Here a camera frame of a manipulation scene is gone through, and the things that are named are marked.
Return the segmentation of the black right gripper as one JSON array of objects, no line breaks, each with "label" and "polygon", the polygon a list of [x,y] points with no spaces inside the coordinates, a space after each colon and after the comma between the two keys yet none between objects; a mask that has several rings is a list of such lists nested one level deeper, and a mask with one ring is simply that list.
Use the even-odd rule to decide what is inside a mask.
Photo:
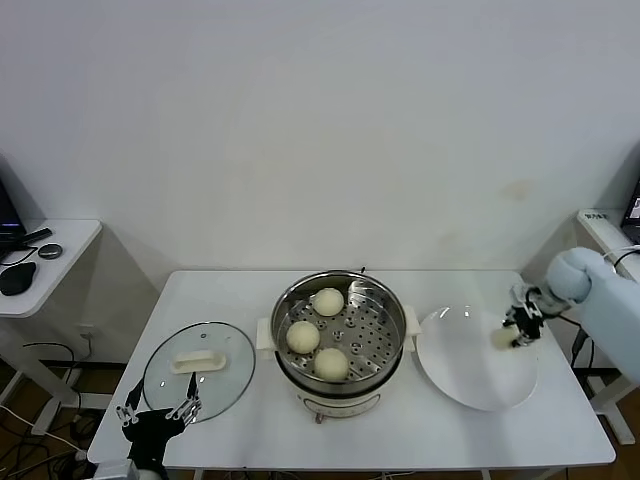
[{"label": "black right gripper", "polygon": [[527,347],[531,341],[539,340],[544,326],[544,316],[534,301],[525,300],[518,317],[519,310],[519,307],[511,306],[502,322],[503,328],[516,327],[520,330],[520,335],[510,342],[511,348]]}]

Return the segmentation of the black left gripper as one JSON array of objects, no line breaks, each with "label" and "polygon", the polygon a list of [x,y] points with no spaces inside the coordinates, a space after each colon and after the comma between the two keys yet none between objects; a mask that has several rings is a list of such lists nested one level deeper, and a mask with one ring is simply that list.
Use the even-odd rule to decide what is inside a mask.
[{"label": "black left gripper", "polygon": [[198,380],[191,374],[185,399],[174,409],[150,410],[137,414],[143,393],[143,382],[138,382],[128,393],[116,414],[125,425],[122,430],[131,443],[128,457],[136,465],[162,465],[170,439],[182,434],[184,421],[194,421],[202,408]]}]

